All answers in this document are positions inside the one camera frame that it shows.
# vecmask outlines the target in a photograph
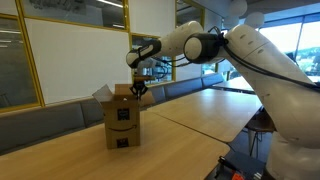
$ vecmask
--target glass partition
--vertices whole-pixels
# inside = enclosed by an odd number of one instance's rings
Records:
[[[0,110],[38,103],[17,19],[0,17]]]
[[[150,41],[157,39],[157,37],[151,37],[146,35],[131,35],[132,48],[138,49],[139,47],[147,45]],[[158,61],[153,58],[148,58],[141,62],[138,66],[136,74],[139,75],[150,75],[155,77],[153,81],[147,81],[146,84],[156,84],[161,82],[169,82],[173,80],[173,65],[172,58],[162,56],[161,60],[167,61],[167,63]]]
[[[23,0],[26,16],[125,29],[123,0]]]
[[[176,26],[181,26],[189,21],[197,21],[203,25],[203,8],[187,0],[177,0],[176,5]]]

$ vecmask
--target cardboard box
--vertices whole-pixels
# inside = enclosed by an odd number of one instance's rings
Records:
[[[113,94],[107,85],[93,96],[105,112],[107,148],[140,145],[140,106],[154,102],[151,92],[138,101],[130,91],[130,84],[116,84]]]

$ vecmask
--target robotic arm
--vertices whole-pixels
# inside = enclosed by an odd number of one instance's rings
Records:
[[[269,173],[276,179],[320,177],[319,87],[253,28],[239,25],[226,35],[216,32],[205,33],[199,23],[189,22],[130,51],[127,63],[134,69],[147,57],[180,54],[196,64],[228,59],[252,86],[277,128],[267,162]]]

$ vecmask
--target cable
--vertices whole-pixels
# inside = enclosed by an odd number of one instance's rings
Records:
[[[165,67],[165,66],[156,66],[156,67],[160,67],[160,68],[163,70],[162,75],[156,77],[157,79],[162,79],[162,78],[164,78],[164,77],[168,74],[168,68],[167,68],[167,67]]]
[[[171,67],[182,67],[182,66],[186,66],[186,65],[191,64],[191,62],[186,62],[186,63],[182,63],[182,64],[179,64],[179,65],[174,66],[174,65],[170,64],[170,62],[172,62],[172,61],[162,60],[162,59],[160,59],[160,58],[158,58],[158,57],[152,57],[152,58],[153,58],[154,60],[156,60],[156,61],[159,61],[159,62],[162,62],[162,63],[164,63],[164,64],[167,64],[167,65],[169,65],[169,66],[171,66]]]
[[[184,60],[186,57],[182,57],[182,58],[179,58],[179,59],[176,59],[176,60],[171,60],[171,62],[176,62],[176,61],[181,61],[181,60]]]
[[[224,49],[227,51],[227,53],[235,60],[237,61],[239,64],[243,65],[244,67],[254,71],[254,72],[257,72],[257,73],[260,73],[260,74],[263,74],[263,75],[266,75],[266,76],[269,76],[269,77],[273,77],[273,78],[277,78],[277,79],[281,79],[281,80],[285,80],[285,81],[289,81],[289,82],[292,82],[292,83],[295,83],[295,84],[298,84],[300,86],[303,86],[303,87],[306,87],[306,88],[309,88],[309,89],[312,89],[312,90],[316,90],[317,92],[320,92],[320,86],[317,86],[317,85],[314,85],[314,84],[310,84],[310,83],[306,83],[306,82],[302,82],[302,81],[297,81],[297,80],[294,80],[294,79],[291,79],[291,78],[288,78],[288,77],[285,77],[285,76],[282,76],[280,74],[276,74],[274,72],[271,72],[271,71],[268,71],[266,69],[263,69],[263,68],[260,68],[252,63],[249,63],[245,60],[243,60],[242,58],[240,58],[239,56],[237,56],[234,52],[232,52],[229,47],[225,44],[224,45]]]
[[[221,31],[217,26],[213,26],[212,28],[210,28],[208,30],[208,33],[210,33],[213,29],[216,31],[217,34],[221,34]]]

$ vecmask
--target table surface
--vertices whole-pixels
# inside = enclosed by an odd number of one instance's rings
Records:
[[[0,156],[0,179],[204,179],[229,150],[141,112],[140,146],[107,149],[101,124]]]
[[[213,85],[213,87],[228,88],[228,89],[234,89],[234,90],[245,90],[245,91],[253,92],[252,87],[243,77],[236,77],[229,81],[224,81],[224,82],[215,84]]]
[[[205,89],[148,108],[148,111],[228,143],[260,107],[256,95]]]

